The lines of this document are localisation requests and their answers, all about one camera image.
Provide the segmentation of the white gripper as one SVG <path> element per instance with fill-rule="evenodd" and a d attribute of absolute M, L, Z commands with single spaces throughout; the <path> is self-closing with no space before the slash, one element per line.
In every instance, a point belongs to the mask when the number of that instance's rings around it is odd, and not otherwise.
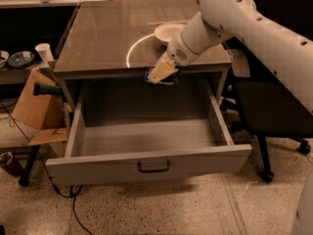
<path fill-rule="evenodd" d="M 185 67 L 199 56 L 186 46 L 180 33 L 176 34 L 169 41 L 166 54 L 170 59 L 160 58 L 157 61 L 156 66 L 149 71 L 147 76 L 148 82 L 153 84 L 162 82 L 177 72 L 175 64 Z"/>

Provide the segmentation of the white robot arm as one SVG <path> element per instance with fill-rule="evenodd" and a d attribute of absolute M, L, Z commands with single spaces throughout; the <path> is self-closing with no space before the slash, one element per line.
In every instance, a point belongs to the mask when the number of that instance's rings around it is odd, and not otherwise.
<path fill-rule="evenodd" d="M 249 72 L 231 80 L 241 126 L 258 139 L 261 177 L 270 182 L 266 140 L 287 137 L 310 150 L 313 136 L 313 0 L 200 0 L 199 12 L 174 36 L 147 75 L 165 82 L 206 49 L 222 42 L 234 51 L 233 68 Z"/>

